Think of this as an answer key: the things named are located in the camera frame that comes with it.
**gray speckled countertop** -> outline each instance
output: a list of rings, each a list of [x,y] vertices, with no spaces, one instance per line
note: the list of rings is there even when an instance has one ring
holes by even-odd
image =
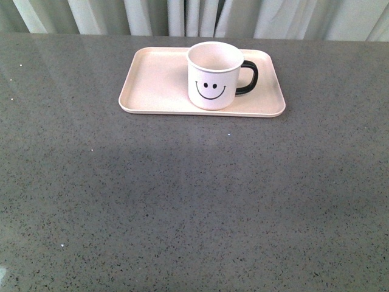
[[[138,49],[204,40],[0,35],[2,292],[389,291],[389,44],[224,40],[273,119],[119,107]]]

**white curtain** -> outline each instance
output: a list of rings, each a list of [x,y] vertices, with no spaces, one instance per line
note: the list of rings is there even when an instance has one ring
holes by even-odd
[[[0,32],[389,41],[389,0],[0,0]]]

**mug rim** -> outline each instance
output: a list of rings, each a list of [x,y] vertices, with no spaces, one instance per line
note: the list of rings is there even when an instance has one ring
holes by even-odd
[[[190,57],[189,57],[190,52],[193,51],[195,48],[197,48],[199,46],[206,45],[206,44],[217,44],[217,45],[222,45],[222,46],[228,46],[229,48],[232,48],[233,50],[236,50],[237,52],[239,52],[239,56],[240,56],[239,64],[234,66],[234,67],[227,68],[227,69],[208,69],[208,68],[202,67],[200,65],[197,65],[196,63],[194,63],[190,59]],[[192,47],[189,48],[189,50],[187,52],[187,60],[188,60],[189,64],[191,64],[193,67],[195,67],[195,68],[197,68],[197,69],[199,69],[201,71],[209,72],[209,73],[226,73],[226,72],[234,71],[234,70],[238,69],[240,66],[242,66],[243,61],[244,61],[244,55],[237,47],[233,46],[232,44],[223,43],[222,41],[205,41],[205,42],[201,42],[201,43],[195,44],[195,45],[193,45]]]

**white mug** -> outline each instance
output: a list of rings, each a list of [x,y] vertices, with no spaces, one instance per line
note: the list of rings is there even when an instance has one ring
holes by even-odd
[[[248,93],[258,81],[258,68],[244,60],[243,53],[231,44],[208,41],[195,44],[187,54],[188,95],[192,103],[205,110],[221,110],[236,95]],[[253,79],[236,88],[240,68],[253,70]]]

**rectangular tray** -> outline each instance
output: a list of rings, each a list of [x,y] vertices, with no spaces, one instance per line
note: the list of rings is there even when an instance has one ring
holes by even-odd
[[[227,108],[200,109],[188,97],[187,47],[146,47],[134,56],[119,96],[123,110],[134,114],[275,117],[285,101],[270,56],[260,50],[241,50],[254,62],[259,78],[253,91],[235,97]],[[242,68],[238,87],[250,83],[252,70]]]

